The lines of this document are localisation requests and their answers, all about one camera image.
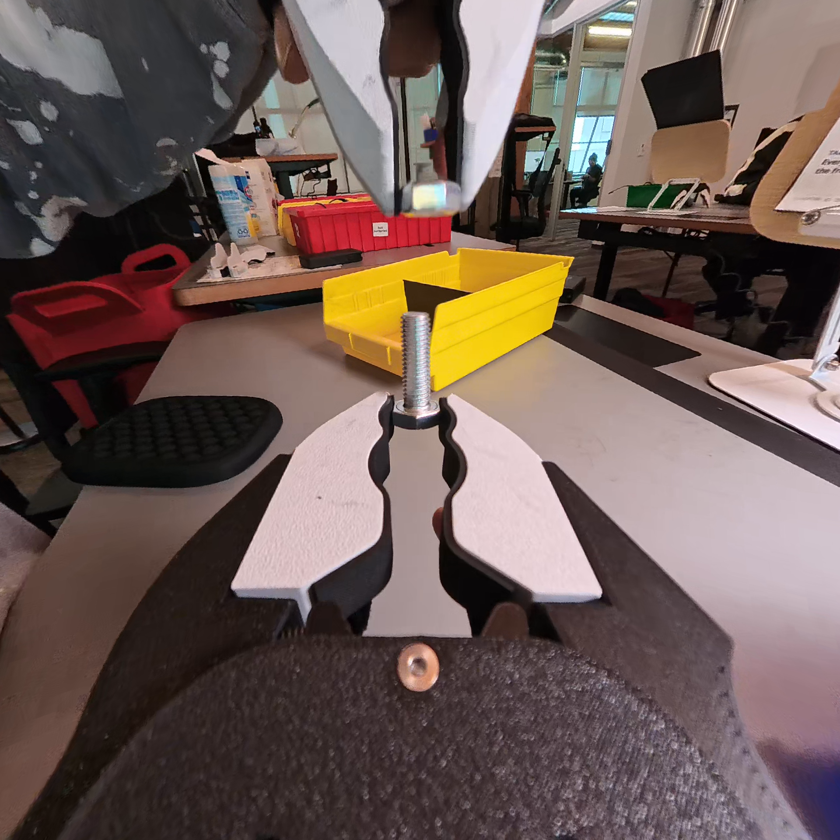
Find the red storage tub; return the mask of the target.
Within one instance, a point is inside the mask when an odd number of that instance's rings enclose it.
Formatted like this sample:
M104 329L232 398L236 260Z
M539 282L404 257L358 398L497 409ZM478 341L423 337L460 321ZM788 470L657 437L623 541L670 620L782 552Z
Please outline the red storage tub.
M447 243L452 235L450 217L384 215L372 200L359 203L298 206L290 220L300 253L337 249L363 253L419 245Z

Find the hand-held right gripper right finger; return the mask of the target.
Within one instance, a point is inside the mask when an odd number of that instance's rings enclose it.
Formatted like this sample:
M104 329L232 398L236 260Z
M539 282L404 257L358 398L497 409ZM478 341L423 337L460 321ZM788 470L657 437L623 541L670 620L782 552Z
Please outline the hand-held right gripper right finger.
M472 631L494 608L597 602L603 588L555 489L551 463L465 399L440 402L448 486L438 571Z

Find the black panel wooden stand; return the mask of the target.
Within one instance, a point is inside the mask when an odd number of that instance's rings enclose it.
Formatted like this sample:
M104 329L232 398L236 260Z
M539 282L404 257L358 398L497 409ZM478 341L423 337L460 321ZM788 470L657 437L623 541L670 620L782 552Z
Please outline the black panel wooden stand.
M725 174L730 124L725 105L718 49L648 70L641 79L654 115L656 131L650 141L650 170L659 184L647 205L654 210L672 186L684 186L677 210L700 184Z

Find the silver hex bolt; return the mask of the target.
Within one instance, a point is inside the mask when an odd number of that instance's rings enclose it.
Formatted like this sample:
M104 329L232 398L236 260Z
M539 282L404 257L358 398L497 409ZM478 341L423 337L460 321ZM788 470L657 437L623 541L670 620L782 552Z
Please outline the silver hex bolt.
M432 398L430 331L425 311L402 315L402 397L395 400L394 425L412 430L437 425L439 405Z

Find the person's left forearm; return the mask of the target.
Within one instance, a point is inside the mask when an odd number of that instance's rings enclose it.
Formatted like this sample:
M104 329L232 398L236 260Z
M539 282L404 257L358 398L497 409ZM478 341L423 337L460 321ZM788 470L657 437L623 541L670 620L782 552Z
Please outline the person's left forearm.
M277 69L279 2L1 3L1 251L44 257L76 216L163 191Z

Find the white wipes canister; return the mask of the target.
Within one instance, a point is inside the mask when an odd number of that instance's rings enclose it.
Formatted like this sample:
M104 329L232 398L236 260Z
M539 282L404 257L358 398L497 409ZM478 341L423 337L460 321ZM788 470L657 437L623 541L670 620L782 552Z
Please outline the white wipes canister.
M240 245L256 243L259 214L244 167L215 163L209 165L208 174L231 241Z

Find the person's left hand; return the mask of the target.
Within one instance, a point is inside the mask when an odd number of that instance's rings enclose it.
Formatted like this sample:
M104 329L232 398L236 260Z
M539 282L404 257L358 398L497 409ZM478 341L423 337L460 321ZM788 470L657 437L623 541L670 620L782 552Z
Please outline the person's left hand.
M386 66L389 77L424 77L438 63L437 1L387 1Z

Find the black bin divider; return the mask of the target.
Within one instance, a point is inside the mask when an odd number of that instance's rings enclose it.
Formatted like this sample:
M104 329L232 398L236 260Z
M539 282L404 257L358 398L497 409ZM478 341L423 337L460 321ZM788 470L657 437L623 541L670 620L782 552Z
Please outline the black bin divider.
M425 312L430 321L438 306L447 302L468 296L467 291L441 287L416 280L403 281L406 310L408 312Z

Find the wooden side table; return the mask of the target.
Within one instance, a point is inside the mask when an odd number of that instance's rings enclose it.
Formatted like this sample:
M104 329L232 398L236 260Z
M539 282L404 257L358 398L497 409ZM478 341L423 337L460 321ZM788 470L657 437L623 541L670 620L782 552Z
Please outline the wooden side table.
M319 290L325 280L352 274L378 266L386 266L405 259L414 259L434 253L454 254L458 249L514 250L514 245L473 235L453 233L447 243L391 248L365 252L358 263L329 266L320 269L302 268L298 251L281 236L267 236L260 244L274 249L276 270L267 276L244 279L204 280L209 261L214 255L210 248L200 259L190 265L171 288L175 303L193 307L215 302L262 298L293 291Z

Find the black office chair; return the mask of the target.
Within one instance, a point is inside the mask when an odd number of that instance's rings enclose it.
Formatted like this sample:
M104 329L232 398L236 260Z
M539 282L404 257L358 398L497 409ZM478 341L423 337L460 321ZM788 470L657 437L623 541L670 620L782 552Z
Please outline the black office chair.
M547 195L560 160L556 148L546 162L545 154L523 188L516 188L515 154L503 153L500 179L500 211L495 231L497 241L519 249L523 239L541 237L548 220Z

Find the black flat box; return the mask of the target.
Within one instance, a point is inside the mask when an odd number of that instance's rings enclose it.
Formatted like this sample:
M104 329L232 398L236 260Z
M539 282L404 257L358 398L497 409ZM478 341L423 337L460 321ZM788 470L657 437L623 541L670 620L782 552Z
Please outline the black flat box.
M341 248L320 253L298 255L301 268L306 270L326 270L338 266L359 264L363 252L357 248Z

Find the yellow storage bin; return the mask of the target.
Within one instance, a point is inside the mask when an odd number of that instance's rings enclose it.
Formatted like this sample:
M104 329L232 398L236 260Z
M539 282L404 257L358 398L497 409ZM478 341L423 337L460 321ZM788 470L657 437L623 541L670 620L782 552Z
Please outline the yellow storage bin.
M574 258L460 248L326 280L328 340L357 360L403 373L403 281L467 291L437 307L430 329L430 382L441 391L551 329Z

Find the red bag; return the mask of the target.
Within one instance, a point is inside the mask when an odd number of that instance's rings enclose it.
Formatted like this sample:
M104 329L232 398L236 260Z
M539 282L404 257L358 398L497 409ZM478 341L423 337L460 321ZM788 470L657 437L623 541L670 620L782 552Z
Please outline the red bag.
M180 248L155 245L126 257L118 273L19 292L7 320L42 371L81 354L168 342L196 319L172 294L190 266Z
M695 306L672 298L653 297L635 288L614 292L611 303L617 307L673 324L683 329L695 328Z

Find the office desk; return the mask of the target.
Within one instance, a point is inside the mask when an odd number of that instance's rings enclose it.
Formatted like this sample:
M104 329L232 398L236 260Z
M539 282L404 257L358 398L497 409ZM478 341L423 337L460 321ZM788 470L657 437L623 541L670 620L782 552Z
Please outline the office desk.
M749 248L762 236L746 207L646 209L596 206L559 211L558 218L579 222L577 237L602 243L593 297L606 301L620 249L647 249L677 256L723 260L733 250Z

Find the silver hex nut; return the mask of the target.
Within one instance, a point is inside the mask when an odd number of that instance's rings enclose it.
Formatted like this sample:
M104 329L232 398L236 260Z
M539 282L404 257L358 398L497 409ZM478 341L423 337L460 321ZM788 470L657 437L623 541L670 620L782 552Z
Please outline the silver hex nut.
M402 189L401 214L409 217L452 217L461 212L461 191L456 182L410 182Z

